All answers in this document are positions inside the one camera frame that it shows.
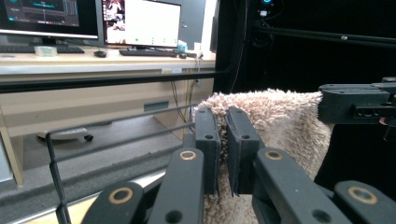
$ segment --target black metal bracket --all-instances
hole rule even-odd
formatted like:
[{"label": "black metal bracket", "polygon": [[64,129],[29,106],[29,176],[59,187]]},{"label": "black metal bracket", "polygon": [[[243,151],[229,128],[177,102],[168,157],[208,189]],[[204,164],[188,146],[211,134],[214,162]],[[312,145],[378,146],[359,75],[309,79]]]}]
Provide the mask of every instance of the black metal bracket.
[{"label": "black metal bracket", "polygon": [[[202,223],[205,191],[217,193],[219,170],[210,169],[218,167],[219,139],[210,109],[200,111],[195,136],[185,135],[183,148],[174,153],[163,179],[147,189],[131,183],[105,189],[83,223]],[[357,181],[340,182],[334,191],[322,189],[286,151],[266,147],[244,111],[232,107],[226,120],[232,193],[253,196],[259,223],[396,220],[396,202],[379,190]],[[125,222],[120,216],[127,217]]]},{"label": "black metal bracket", "polygon": [[387,141],[396,140],[396,77],[372,84],[326,84],[319,87],[318,118],[334,124],[388,125]]}]

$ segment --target floor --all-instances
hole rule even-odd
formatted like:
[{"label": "floor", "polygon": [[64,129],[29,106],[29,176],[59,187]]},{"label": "floor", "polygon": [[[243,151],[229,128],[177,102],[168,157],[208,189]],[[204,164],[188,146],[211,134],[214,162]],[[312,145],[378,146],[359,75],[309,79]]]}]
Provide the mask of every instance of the floor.
[{"label": "floor", "polygon": [[[153,116],[118,120],[86,127],[83,137],[53,141],[66,200],[92,195],[117,181],[131,180],[163,168],[181,140],[172,133],[155,135],[166,128]],[[35,134],[24,136],[22,186],[0,183],[0,223],[15,223],[59,204],[53,186],[47,143]]]}]

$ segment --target black backdrop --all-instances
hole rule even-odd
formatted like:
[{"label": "black backdrop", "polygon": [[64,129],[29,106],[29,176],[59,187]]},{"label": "black backdrop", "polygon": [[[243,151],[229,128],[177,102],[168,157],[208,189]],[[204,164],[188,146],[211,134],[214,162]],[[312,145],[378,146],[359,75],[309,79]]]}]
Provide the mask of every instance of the black backdrop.
[{"label": "black backdrop", "polygon": [[[274,3],[274,12],[281,14],[265,21],[267,27],[300,29],[308,34],[314,31],[325,32],[323,35],[362,35],[368,36],[369,41],[348,44],[336,39],[291,36],[287,32],[258,35],[252,28],[257,19],[252,13],[260,6],[259,0],[249,4],[245,0],[222,0],[217,69],[228,68],[230,75],[217,78],[214,91],[272,88],[309,92],[317,91],[323,84],[367,84],[396,76],[396,47],[392,46],[395,39],[384,38],[390,43],[384,47],[370,46],[370,39],[375,40],[372,36],[396,38],[393,24],[396,2],[285,0]],[[396,200],[396,142],[383,140],[385,130],[386,127],[379,124],[336,125],[329,152],[315,181],[333,189],[339,181],[358,180]]]}]

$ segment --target computer mouse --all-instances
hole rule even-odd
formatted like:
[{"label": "computer mouse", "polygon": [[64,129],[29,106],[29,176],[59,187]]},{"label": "computer mouse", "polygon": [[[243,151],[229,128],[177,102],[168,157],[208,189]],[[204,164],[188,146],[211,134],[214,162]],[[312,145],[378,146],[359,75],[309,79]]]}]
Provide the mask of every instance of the computer mouse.
[{"label": "computer mouse", "polygon": [[181,54],[178,55],[178,58],[186,59],[187,58],[187,54],[181,53]]},{"label": "computer mouse", "polygon": [[93,53],[93,55],[95,57],[98,57],[98,58],[105,58],[106,57],[106,53],[104,51],[101,51],[101,50],[95,51]]}]

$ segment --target brass insert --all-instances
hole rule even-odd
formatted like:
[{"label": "brass insert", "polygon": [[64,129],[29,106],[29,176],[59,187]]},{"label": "brass insert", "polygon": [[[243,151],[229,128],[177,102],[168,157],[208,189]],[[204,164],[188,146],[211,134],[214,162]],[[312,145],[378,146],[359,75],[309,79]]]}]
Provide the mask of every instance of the brass insert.
[{"label": "brass insert", "polygon": [[[126,192],[126,195],[123,198],[118,198],[116,194],[120,192]],[[130,199],[132,199],[133,196],[134,196],[134,192],[132,191],[132,189],[124,187],[113,190],[110,196],[108,196],[108,200],[113,204],[121,204],[128,202]]]},{"label": "brass insert", "polygon": [[277,151],[267,151],[265,152],[265,156],[274,161],[280,161],[283,159],[282,154]]},{"label": "brass insert", "polygon": [[180,158],[183,161],[192,161],[193,159],[195,159],[195,157],[197,157],[197,154],[195,154],[195,152],[193,152],[193,151],[180,152]]},{"label": "brass insert", "polygon": [[352,198],[361,203],[375,204],[378,203],[378,198],[368,189],[360,187],[350,187],[347,192]]}]

